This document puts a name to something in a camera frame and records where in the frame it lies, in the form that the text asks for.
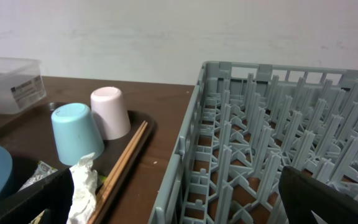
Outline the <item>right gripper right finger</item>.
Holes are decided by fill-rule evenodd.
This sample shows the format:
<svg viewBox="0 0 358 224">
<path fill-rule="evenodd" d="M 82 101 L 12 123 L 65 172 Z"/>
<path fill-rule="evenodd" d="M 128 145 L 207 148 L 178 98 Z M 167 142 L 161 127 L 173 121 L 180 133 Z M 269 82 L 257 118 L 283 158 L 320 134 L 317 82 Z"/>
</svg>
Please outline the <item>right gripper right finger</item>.
<svg viewBox="0 0 358 224">
<path fill-rule="evenodd" d="M 357 223 L 358 201 L 322 182 L 285 166 L 278 189 L 290 223 Z"/>
</svg>

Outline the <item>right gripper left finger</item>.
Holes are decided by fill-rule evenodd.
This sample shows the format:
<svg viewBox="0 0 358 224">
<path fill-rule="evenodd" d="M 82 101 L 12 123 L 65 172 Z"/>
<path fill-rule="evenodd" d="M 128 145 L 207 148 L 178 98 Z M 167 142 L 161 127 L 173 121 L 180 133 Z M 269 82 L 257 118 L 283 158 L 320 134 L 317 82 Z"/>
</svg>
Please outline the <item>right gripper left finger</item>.
<svg viewBox="0 0 358 224">
<path fill-rule="evenodd" d="M 0 223 L 30 223 L 42 211 L 47 223 L 66 223 L 73 193 L 70 169 L 58 170 L 0 201 Z"/>
</svg>

